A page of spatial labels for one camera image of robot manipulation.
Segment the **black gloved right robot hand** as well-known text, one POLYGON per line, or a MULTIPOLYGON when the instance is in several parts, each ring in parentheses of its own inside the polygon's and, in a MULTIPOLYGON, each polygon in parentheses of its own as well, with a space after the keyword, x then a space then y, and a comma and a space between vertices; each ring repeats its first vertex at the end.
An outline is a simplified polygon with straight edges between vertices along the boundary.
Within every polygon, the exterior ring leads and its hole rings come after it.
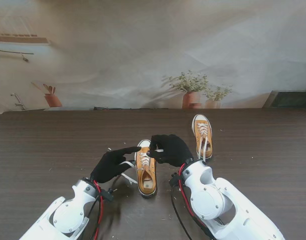
POLYGON ((177 135, 153 135, 147 155, 159 164, 181 167, 186 160, 193 159, 187 144, 177 135))

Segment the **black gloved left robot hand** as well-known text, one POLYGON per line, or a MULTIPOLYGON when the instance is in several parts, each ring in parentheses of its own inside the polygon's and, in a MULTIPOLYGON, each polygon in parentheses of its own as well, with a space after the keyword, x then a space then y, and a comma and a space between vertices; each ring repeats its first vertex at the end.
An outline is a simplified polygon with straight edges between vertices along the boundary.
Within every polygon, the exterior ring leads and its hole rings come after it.
POLYGON ((91 181, 99 184, 106 183, 121 175, 131 166, 126 162, 126 154, 136 153, 141 150, 139 146, 121 148, 118 150, 107 151, 90 174, 91 181))

